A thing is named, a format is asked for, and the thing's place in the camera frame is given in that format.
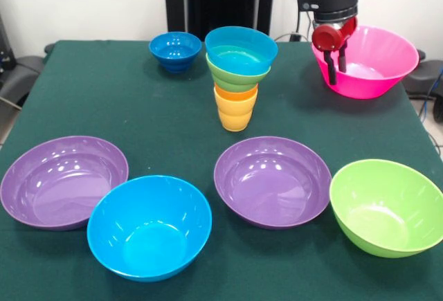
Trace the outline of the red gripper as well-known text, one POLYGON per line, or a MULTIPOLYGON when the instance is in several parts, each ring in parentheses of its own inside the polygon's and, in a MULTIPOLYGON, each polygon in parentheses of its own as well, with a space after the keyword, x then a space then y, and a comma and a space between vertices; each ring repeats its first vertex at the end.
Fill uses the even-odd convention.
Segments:
POLYGON ((345 55, 347 40, 354 34, 356 28, 357 17, 334 21, 323 21, 314 17, 312 44, 317 50, 324 52, 331 86, 337 83, 337 66, 340 72, 345 73, 347 71, 345 55), (338 51, 338 61, 332 51, 338 51))

